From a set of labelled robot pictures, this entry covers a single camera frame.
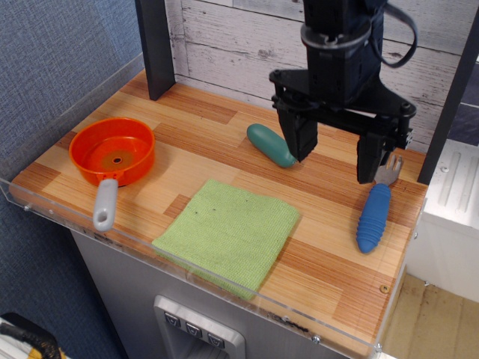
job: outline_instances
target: teal object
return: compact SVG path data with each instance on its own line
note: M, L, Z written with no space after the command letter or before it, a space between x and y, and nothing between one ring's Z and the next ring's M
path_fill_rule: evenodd
M288 168L296 163L286 141L268 127L254 123L248 127L246 134L251 143L278 166Z
M298 211L283 200L211 179L153 246L164 251L158 252L160 256L240 298L250 299L298 219Z

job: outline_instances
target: blue fork handle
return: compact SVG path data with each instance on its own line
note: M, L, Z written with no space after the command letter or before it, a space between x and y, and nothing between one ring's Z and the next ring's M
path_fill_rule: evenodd
M362 253L371 252L381 240L388 219L391 190L378 183L369 192L369 197L359 218L356 241Z

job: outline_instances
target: orange toy pan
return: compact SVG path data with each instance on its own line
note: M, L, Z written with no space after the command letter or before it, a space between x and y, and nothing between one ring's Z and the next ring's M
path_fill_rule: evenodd
M70 158L82 176L98 185L93 223L110 230L115 221L118 187L142 178L153 165L155 136L131 118L108 118L85 127L70 144Z

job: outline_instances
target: green cloth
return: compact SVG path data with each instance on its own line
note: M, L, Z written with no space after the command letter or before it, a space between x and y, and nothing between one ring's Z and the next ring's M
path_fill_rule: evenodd
M298 211L282 200L211 179L153 245L257 291L298 218ZM194 272L241 298L253 297L205 271Z

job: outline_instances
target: wooden tabletop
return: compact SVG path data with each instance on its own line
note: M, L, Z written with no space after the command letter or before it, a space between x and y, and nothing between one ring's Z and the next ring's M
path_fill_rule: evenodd
M79 130L107 117L131 117L150 126L156 161L146 177L119 189L115 230L97 238L161 263L165 260L150 243L208 179L285 200L301 218L261 295L246 304L306 335L319 334L344 352L368 355L426 194L427 187L416 182L423 154L397 151L405 163L391 186L385 234L373 252L362 254L356 227L373 184L356 181L358 136L320 125L313 153L291 168L280 168L246 137L252 123L281 134L275 111L179 84L154 102L140 73L13 181L31 191L30 197L15 188L12 193L45 210L52 201L58 203L63 209L55 209L57 216L91 230L97 188L72 164L68 146ZM214 290L207 283L204 287Z

